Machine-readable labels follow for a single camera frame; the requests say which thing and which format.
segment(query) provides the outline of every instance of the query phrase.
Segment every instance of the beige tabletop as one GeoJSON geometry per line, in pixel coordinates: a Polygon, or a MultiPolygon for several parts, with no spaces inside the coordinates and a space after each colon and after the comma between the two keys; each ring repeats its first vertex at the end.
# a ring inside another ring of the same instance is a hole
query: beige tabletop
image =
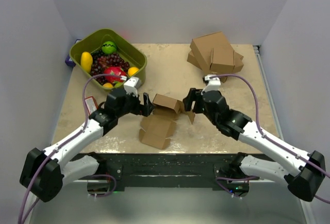
{"type": "MultiPolygon", "coordinates": [[[[152,100],[156,93],[182,100],[190,88],[203,88],[202,71],[188,63],[189,44],[135,44],[148,58],[146,82],[139,93],[149,93],[152,100]]],[[[233,45],[244,56],[244,67],[238,75],[245,77],[256,91],[260,124],[270,133],[277,135],[275,123],[267,98],[258,62],[251,45],[233,45]]],[[[81,99],[87,77],[74,67],[60,118],[55,131],[54,142],[73,132],[84,122],[81,99]]],[[[255,119],[255,104],[248,86],[238,78],[229,78],[222,83],[220,91],[230,108],[255,119]]],[[[90,83],[86,96],[94,96],[98,103],[105,101],[107,93],[90,83]]],[[[259,153],[247,144],[222,135],[202,114],[196,115],[190,124],[185,115],[177,121],[177,129],[171,137],[171,145],[159,150],[139,142],[141,116],[132,114],[119,119],[118,125],[101,139],[87,146],[82,152],[98,153],[259,153]]]]}

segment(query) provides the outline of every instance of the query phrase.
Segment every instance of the white wall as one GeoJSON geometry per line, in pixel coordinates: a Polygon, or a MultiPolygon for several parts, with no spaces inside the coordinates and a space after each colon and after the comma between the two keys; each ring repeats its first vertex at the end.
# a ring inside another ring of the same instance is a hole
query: white wall
{"type": "MultiPolygon", "coordinates": [[[[288,0],[261,56],[287,142],[326,156],[330,168],[330,2],[288,0]]],[[[330,199],[330,180],[319,195],[330,199]]],[[[329,205],[313,201],[317,224],[329,223],[329,205]]]]}
{"type": "Polygon", "coordinates": [[[286,0],[54,0],[70,33],[109,27],[136,43],[190,43],[222,30],[232,43],[261,44],[286,0]]]}
{"type": "Polygon", "coordinates": [[[53,0],[0,0],[0,222],[16,223],[26,154],[50,143],[73,43],[53,0]]]}

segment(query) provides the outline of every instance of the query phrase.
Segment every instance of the grapes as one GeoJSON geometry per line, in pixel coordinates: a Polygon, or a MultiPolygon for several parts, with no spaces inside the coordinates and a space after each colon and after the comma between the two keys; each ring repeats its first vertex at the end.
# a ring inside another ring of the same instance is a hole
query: grapes
{"type": "MultiPolygon", "coordinates": [[[[130,68],[129,62],[125,62],[118,53],[106,55],[102,50],[97,50],[91,53],[91,55],[93,57],[91,76],[102,74],[108,67],[120,67],[125,73],[128,73],[128,69],[130,68]]],[[[105,77],[97,77],[96,80],[101,85],[107,83],[105,77]]]]}

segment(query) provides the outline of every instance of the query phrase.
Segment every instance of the purple object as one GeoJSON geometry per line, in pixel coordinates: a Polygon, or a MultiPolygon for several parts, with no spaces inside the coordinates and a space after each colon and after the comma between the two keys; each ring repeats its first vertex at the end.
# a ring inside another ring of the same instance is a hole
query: purple object
{"type": "Polygon", "coordinates": [[[75,62],[73,62],[72,58],[70,58],[70,55],[68,55],[67,58],[65,59],[65,63],[67,64],[67,66],[72,67],[72,68],[73,68],[74,66],[76,66],[75,62]]]}

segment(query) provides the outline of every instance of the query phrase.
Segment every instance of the green plastic bin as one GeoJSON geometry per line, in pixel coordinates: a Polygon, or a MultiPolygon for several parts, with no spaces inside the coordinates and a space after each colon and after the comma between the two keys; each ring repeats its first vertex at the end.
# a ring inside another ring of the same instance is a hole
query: green plastic bin
{"type": "MultiPolygon", "coordinates": [[[[112,41],[117,46],[117,53],[120,55],[125,62],[129,62],[131,67],[135,66],[139,69],[134,76],[138,77],[142,84],[145,82],[145,67],[147,64],[146,56],[140,52],[136,47],[132,44],[128,43],[125,39],[123,39],[120,35],[115,33],[110,29],[101,29],[98,30],[78,43],[74,44],[70,50],[70,57],[76,63],[80,69],[85,72],[85,74],[90,78],[91,75],[88,74],[80,65],[80,59],[83,52],[87,51],[92,53],[96,50],[100,50],[103,43],[106,41],[112,41]]],[[[103,87],[99,84],[95,79],[92,80],[96,85],[98,85],[101,89],[109,92],[111,89],[103,87]]],[[[118,84],[118,88],[122,87],[123,83],[118,84]]]]}

